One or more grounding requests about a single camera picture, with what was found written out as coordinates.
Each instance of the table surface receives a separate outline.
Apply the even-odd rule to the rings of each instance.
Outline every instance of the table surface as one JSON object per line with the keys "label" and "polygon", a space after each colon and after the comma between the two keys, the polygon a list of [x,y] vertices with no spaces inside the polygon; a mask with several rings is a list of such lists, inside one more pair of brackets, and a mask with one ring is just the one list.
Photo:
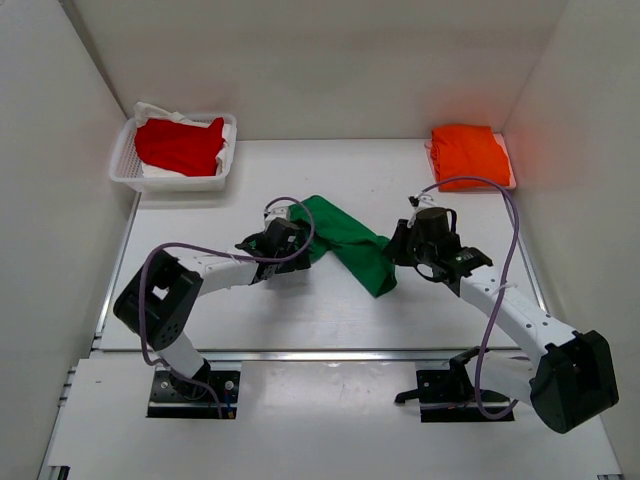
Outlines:
{"label": "table surface", "polygon": [[[377,234],[391,236],[397,220],[411,214],[407,197],[433,181],[421,140],[238,142],[224,192],[143,195],[112,302],[156,245],[228,249],[263,228],[263,207],[275,197],[323,195]],[[433,195],[458,212],[463,244],[481,249],[500,268],[512,235],[502,197]],[[198,299],[185,331],[202,350],[441,349],[480,342],[482,313],[411,269],[398,268],[397,277],[395,290],[373,299],[328,254],[307,272]],[[520,252],[509,279],[535,301]],[[138,338],[111,310],[101,349],[138,350]],[[496,330],[491,345],[514,343]]]}
{"label": "table surface", "polygon": [[585,480],[620,470],[599,418],[566,435],[519,406],[505,423],[420,423],[413,362],[243,362],[237,419],[145,417],[137,354],[82,360],[48,464],[69,480]]}

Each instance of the white basket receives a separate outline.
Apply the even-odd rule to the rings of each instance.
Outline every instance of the white basket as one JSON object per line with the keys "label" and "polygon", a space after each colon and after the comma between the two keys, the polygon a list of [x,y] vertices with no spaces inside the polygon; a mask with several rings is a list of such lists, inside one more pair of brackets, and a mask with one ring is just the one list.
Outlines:
{"label": "white basket", "polygon": [[228,150],[219,175],[209,177],[170,177],[144,178],[140,157],[136,153],[134,139],[136,136],[136,120],[130,118],[118,136],[111,156],[109,177],[114,182],[126,183],[137,192],[202,192],[224,189],[224,184],[233,164],[236,150],[236,117],[227,113],[203,113],[185,115],[189,120],[211,123],[218,117],[224,119],[225,125],[231,125],[231,134],[227,139]]}

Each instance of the wall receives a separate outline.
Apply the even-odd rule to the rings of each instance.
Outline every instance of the wall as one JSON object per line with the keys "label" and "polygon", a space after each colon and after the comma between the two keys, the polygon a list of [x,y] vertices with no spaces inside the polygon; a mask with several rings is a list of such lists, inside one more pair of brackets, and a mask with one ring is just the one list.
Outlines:
{"label": "wall", "polygon": [[128,115],[224,110],[290,139],[501,130],[566,0],[64,3]]}
{"label": "wall", "polygon": [[131,196],[124,115],[55,0],[0,1],[0,478],[35,478],[88,353]]}
{"label": "wall", "polygon": [[620,404],[604,415],[640,478],[640,3],[572,0],[506,124],[517,200],[552,304],[611,343]]}

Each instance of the folded green fabric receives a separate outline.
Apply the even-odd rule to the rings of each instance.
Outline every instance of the folded green fabric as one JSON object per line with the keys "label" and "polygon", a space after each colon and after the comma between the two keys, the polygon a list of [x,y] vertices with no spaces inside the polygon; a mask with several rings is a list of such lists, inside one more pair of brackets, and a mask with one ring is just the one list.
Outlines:
{"label": "folded green fabric", "polygon": [[[374,297],[397,285],[395,267],[382,256],[389,239],[376,235],[353,217],[318,195],[302,203],[311,211],[316,234],[311,242],[311,262],[331,250],[354,277]],[[289,207],[290,219],[309,229],[308,218],[299,205]]]}

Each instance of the folded orange cloth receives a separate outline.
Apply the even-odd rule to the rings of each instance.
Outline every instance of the folded orange cloth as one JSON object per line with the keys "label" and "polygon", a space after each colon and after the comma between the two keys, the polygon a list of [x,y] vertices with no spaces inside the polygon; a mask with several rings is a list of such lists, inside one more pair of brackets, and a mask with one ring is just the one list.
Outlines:
{"label": "folded orange cloth", "polygon": [[[490,127],[445,125],[431,131],[431,159],[436,181],[473,175],[509,186],[509,159]],[[440,186],[441,191],[486,188],[476,180],[458,180]]]}

